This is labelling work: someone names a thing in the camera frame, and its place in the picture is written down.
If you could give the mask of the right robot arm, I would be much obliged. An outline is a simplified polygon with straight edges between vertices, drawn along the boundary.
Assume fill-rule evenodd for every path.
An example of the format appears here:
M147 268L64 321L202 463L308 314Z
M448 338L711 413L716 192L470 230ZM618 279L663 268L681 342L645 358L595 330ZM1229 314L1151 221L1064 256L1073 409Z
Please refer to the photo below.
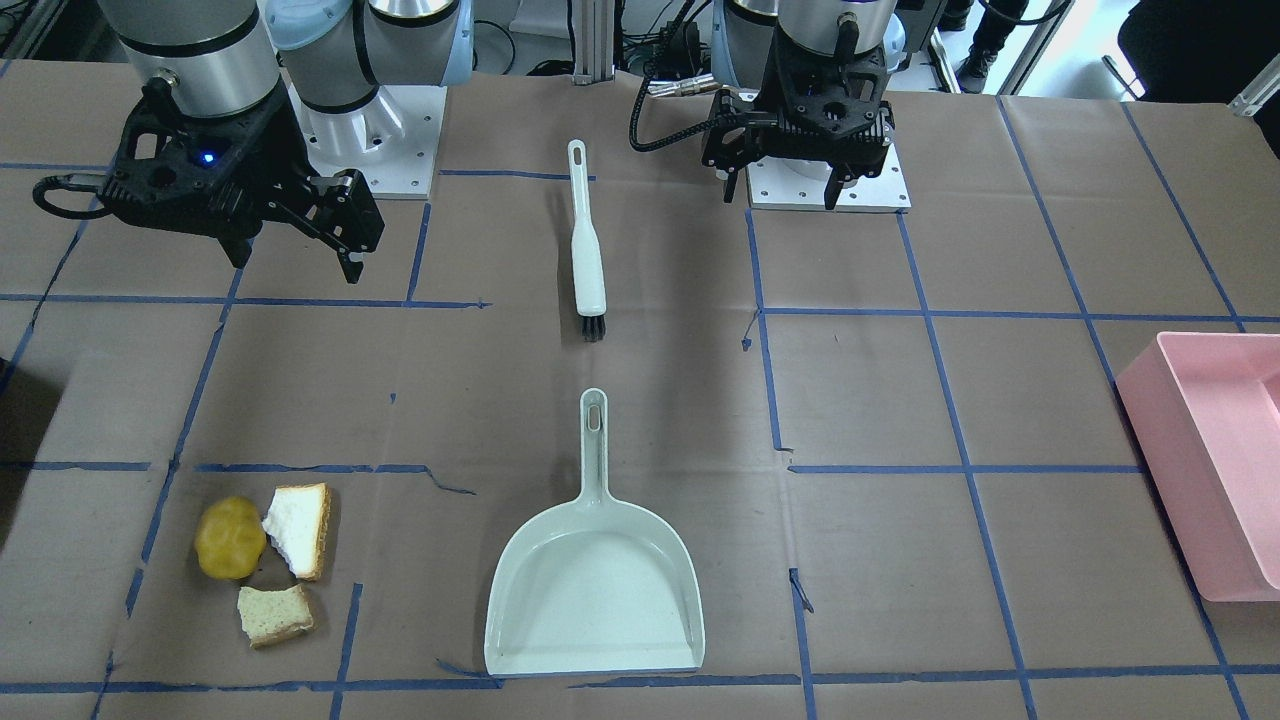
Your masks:
M125 224L214 238L234 268L268 223L325 243L349 283L385 223L378 172L425 191L438 114L474 69L470 1L104 1L142 97L95 193Z

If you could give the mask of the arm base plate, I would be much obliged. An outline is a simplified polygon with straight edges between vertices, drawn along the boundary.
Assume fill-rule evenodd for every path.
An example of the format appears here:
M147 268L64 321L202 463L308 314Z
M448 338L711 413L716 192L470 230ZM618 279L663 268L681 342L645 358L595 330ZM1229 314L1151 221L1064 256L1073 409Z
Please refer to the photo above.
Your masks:
M289 95L320 174L358 169L376 199L430 199L445 88L383 86L367 105L343 114L316 111L294 90Z
M845 213L905 213L911 208L908 183L902 174L893 113L881 104L879 129L888 131L887 151L877 177L860 177L844 184L836 196L833 209ZM803 159L763 158L748 169L750 204L754 209L786 211L824 211L826 187L831 167L826 161Z

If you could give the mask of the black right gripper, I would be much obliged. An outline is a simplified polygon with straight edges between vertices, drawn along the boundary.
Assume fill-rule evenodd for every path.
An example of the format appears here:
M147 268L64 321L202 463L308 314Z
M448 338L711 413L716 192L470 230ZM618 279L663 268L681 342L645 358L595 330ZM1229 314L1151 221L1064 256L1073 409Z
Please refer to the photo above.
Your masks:
M293 225L337 254L348 284L364 273L385 223L364 174L320 176L308 161L284 81L223 118L183 115L154 77L125 120L99 201L122 222L215 238L237 270L266 222Z

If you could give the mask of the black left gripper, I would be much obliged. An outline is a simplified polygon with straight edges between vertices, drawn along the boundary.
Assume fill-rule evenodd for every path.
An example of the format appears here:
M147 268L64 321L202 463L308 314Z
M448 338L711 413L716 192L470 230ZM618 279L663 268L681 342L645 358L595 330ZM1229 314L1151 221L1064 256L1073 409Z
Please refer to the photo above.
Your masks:
M763 158L828 163L827 211L835 210L847 182L877 177L890 138L877 127L888 83L886 60L883 47L824 56L791 40L773 41L754 100L721 90L712 101L701 164L722 170L723 202L733 202L739 172Z

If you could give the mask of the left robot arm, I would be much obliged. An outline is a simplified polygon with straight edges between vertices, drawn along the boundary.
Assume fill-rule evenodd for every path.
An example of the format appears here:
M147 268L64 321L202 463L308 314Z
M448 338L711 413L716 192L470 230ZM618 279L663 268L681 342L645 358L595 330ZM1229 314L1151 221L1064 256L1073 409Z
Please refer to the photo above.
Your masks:
M895 118L886 32L892 1L717 1L712 74L719 85L701 163L723 178L764 158L818 161L823 204L884 169Z

